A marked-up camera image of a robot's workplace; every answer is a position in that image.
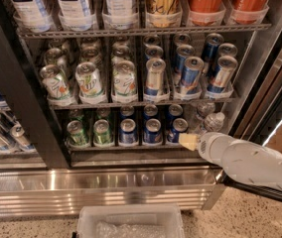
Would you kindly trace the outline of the yellow foam gripper pad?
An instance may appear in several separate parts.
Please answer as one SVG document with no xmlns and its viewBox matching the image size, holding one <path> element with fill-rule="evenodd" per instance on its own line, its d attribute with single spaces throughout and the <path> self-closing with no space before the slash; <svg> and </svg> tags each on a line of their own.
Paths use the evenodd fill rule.
<svg viewBox="0 0 282 238">
<path fill-rule="evenodd" d="M 179 144 L 188 150 L 194 151 L 197 148 L 199 136 L 197 134 L 181 133 L 179 135 Z"/>
</svg>

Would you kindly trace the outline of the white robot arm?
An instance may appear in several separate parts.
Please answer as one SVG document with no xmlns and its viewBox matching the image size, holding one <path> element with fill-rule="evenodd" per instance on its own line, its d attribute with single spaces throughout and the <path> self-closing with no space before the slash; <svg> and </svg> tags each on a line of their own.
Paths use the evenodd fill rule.
<svg viewBox="0 0 282 238">
<path fill-rule="evenodd" d="M 181 133 L 179 143 L 201 158 L 223 168 L 233 180 L 282 191 L 282 154 L 219 132 Z"/>
</svg>

